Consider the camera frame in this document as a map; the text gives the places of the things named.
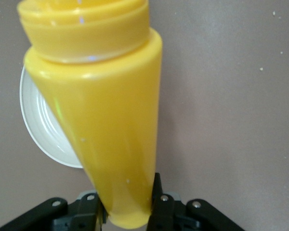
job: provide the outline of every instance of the squeeze bottle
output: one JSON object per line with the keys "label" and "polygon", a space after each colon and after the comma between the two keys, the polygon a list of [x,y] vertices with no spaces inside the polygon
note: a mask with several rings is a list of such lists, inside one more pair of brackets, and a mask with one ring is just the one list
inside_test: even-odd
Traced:
{"label": "squeeze bottle", "polygon": [[162,40],[148,0],[23,0],[24,65],[95,186],[109,219],[148,222]]}

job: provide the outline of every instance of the metal bolt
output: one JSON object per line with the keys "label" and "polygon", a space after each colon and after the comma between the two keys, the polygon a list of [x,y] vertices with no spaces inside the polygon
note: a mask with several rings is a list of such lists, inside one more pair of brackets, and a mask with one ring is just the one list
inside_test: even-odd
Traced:
{"label": "metal bolt", "polygon": [[61,204],[61,201],[54,201],[53,204],[52,204],[52,206],[53,206],[53,207],[57,207],[57,206],[59,206],[60,204]]}
{"label": "metal bolt", "polygon": [[94,195],[89,195],[87,196],[87,200],[88,201],[91,201],[91,200],[94,200],[95,199],[95,196]]}
{"label": "metal bolt", "polygon": [[168,200],[169,200],[169,197],[166,196],[166,195],[162,195],[162,196],[160,197],[160,199],[161,199],[162,201],[168,201]]}
{"label": "metal bolt", "polygon": [[195,208],[200,208],[201,207],[201,203],[199,201],[194,201],[192,203],[192,205],[195,207]]}

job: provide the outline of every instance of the gray surface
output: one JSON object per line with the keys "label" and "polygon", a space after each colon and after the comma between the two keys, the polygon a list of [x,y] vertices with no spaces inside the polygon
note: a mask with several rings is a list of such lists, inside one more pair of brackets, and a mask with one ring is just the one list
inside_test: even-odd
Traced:
{"label": "gray surface", "polygon": [[[17,2],[0,1],[0,226],[92,188],[81,169],[40,151],[23,123],[29,43]],[[164,189],[209,201],[247,231],[289,231],[289,0],[151,1],[151,24],[164,39]]]}

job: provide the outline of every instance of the yellow cap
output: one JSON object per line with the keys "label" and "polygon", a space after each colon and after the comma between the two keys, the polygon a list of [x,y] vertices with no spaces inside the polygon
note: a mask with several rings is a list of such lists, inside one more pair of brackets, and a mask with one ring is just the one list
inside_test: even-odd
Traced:
{"label": "yellow cap", "polygon": [[149,37],[148,0],[23,0],[17,9],[35,50],[54,62],[116,57]]}

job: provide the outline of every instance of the bottle body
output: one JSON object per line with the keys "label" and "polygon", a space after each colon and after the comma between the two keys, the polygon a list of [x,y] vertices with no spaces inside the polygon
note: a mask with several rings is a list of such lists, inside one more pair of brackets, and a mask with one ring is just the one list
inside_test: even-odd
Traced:
{"label": "bottle body", "polygon": [[29,49],[25,67],[52,109],[109,213],[122,228],[147,223],[155,173],[162,41],[85,64],[49,62]]}

